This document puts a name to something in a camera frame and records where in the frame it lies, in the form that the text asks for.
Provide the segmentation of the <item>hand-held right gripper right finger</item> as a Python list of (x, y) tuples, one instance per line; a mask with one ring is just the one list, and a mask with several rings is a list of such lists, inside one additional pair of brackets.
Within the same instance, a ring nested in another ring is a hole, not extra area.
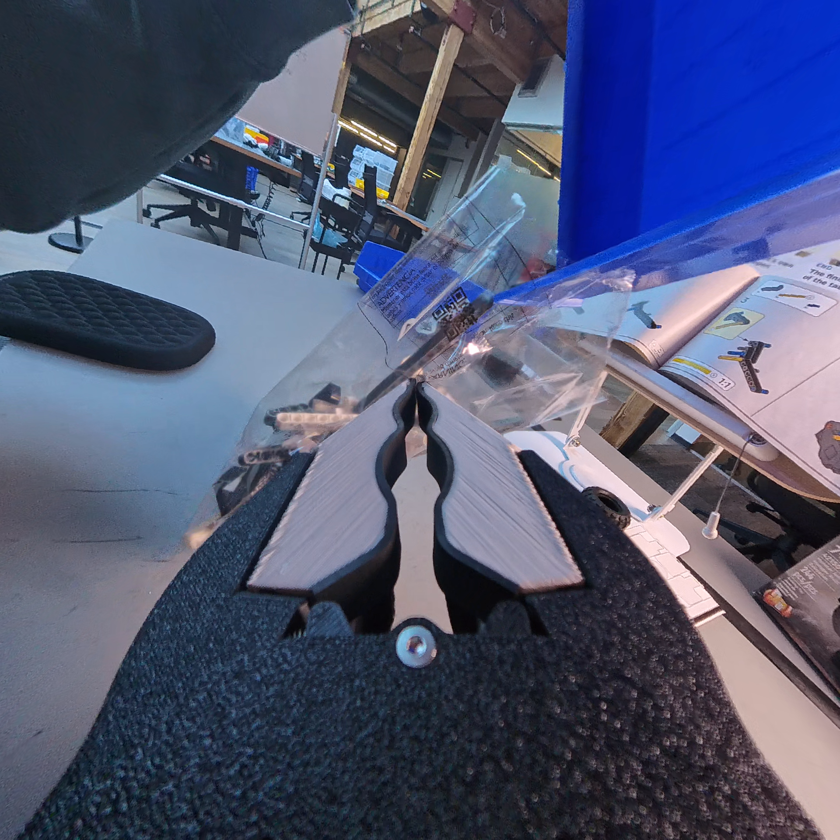
[(434, 573), (454, 631), (477, 631), (502, 602), (580, 588), (583, 573), (518, 452), (430, 384), (417, 387), (434, 508)]

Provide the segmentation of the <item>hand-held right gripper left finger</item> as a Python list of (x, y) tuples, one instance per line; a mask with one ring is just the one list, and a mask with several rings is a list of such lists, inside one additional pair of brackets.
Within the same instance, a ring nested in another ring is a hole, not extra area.
[(336, 602), (361, 631), (391, 629), (401, 557), (392, 488), (406, 467), (415, 414), (409, 381), (320, 444), (249, 591)]

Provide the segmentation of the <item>large clear plastic bag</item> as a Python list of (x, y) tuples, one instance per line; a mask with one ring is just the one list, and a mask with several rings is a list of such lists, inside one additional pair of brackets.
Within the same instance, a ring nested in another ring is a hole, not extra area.
[(399, 258), (257, 405), (188, 533), (190, 545), (199, 546), (291, 456), (339, 430), (274, 432), (264, 424), (270, 409), (302, 404), (359, 414), (369, 391), (485, 291), (494, 296), (491, 308), (409, 379), (425, 379), (505, 433), (589, 408), (609, 373), (782, 485), (837, 499), (722, 406), (629, 353), (616, 334), (637, 291), (838, 240), (838, 173), (667, 225), (531, 279), (526, 258), (548, 245), (552, 197), (535, 177), (502, 167)]

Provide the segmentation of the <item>person's left forearm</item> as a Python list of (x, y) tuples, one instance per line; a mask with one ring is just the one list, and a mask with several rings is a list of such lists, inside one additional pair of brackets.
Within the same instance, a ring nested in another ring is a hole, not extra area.
[(345, 1), (2, 1), (1, 227), (44, 232), (208, 140)]

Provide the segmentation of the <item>black toy tire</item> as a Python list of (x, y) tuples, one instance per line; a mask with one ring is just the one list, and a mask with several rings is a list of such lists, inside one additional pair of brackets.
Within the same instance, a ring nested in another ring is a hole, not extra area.
[(624, 531), (630, 526), (633, 519), (630, 509), (611, 491), (599, 486), (589, 486), (581, 491), (581, 495), (592, 501), (620, 530)]

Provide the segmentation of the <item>white stand base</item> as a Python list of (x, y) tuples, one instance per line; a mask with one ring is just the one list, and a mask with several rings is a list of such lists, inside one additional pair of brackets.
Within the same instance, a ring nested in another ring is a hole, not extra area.
[[(648, 508), (667, 501), (700, 464), (701, 456), (692, 448), (684, 447), (678, 439), (668, 436), (667, 432), (675, 420), (670, 415), (658, 422), (652, 436), (631, 458), (626, 458), (609, 444), (600, 432), (629, 396), (629, 388), (609, 376), (602, 387), (601, 401), (593, 406), (586, 420), (581, 445), (568, 451), (563, 451), (555, 438), (567, 433), (573, 422), (571, 416), (546, 422), (527, 432), (510, 433), (507, 437), (516, 446), (540, 454), (543, 460), (579, 489), (603, 487), (620, 497), (634, 516), (647, 513)], [(738, 475), (732, 478), (730, 484), (727, 483), (734, 459), (734, 456), (723, 453), (688, 489), (679, 503), (688, 512), (696, 509), (710, 511), (724, 490), (720, 508), (723, 518), (751, 530), (771, 534), (767, 519), (747, 509), (751, 503), (765, 506), (744, 483), (749, 468), (740, 465)]]

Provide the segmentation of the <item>white sticker sheet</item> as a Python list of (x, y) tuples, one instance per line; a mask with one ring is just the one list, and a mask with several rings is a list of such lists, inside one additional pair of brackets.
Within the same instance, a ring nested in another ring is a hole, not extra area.
[(703, 584), (642, 523), (633, 521), (624, 531), (666, 582), (677, 602), (695, 627), (723, 616), (725, 611)]

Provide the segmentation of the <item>black toy axle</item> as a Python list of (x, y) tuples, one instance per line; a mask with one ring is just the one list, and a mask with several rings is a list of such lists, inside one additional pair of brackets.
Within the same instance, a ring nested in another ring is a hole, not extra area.
[(468, 328), (475, 325), (492, 306), (494, 296), (485, 291), (477, 299), (469, 303), (463, 311), (436, 327), (429, 338), (417, 350), (410, 353), (397, 367), (362, 398), (357, 406), (358, 413), (362, 413), (385, 393), (389, 392), (399, 382), (409, 379), (412, 373), (420, 370), (423, 364), (432, 359), (435, 354), (454, 342)]

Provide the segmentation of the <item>black office chair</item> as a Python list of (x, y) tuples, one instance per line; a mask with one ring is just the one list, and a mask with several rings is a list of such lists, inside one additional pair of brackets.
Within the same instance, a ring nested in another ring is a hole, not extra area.
[(222, 202), (205, 194), (206, 191), (229, 196), (252, 204), (258, 197), (258, 169), (248, 164), (248, 157), (217, 143), (205, 143), (165, 172), (193, 188), (179, 186), (178, 192), (189, 204), (148, 204), (142, 216), (149, 218), (154, 228), (163, 222), (186, 217), (194, 228), (205, 229), (219, 245), (215, 229), (227, 231), (227, 245), (232, 247), (235, 233), (259, 239), (261, 214), (253, 216), (242, 208)]
[(316, 255), (311, 271), (315, 271), (319, 257), (323, 256), (321, 273), (324, 274), (329, 258), (334, 258), (339, 261), (337, 278), (340, 278), (345, 267), (361, 251), (373, 232), (379, 214), (376, 176), (376, 168), (366, 165), (361, 203), (343, 206), (333, 199), (321, 199), (316, 219), (318, 230), (313, 231), (309, 241), (309, 248)]

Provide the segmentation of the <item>instruction booklet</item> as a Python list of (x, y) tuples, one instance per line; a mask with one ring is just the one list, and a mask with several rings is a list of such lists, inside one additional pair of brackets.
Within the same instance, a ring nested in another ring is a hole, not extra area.
[(838, 240), (637, 291), (616, 341), (838, 497)]

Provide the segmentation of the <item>toy truck box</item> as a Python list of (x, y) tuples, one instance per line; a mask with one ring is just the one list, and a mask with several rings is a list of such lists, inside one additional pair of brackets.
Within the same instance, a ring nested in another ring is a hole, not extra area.
[(839, 693), (839, 539), (759, 588), (754, 597)]

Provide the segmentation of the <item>wooden pillar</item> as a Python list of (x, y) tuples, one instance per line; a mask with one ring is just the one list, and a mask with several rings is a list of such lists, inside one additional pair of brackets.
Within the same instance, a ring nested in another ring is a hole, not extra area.
[(447, 24), (392, 199), (392, 203), (402, 210), (407, 209), (415, 182), (422, 170), (430, 135), (464, 36), (464, 31), (457, 24), (451, 22)]

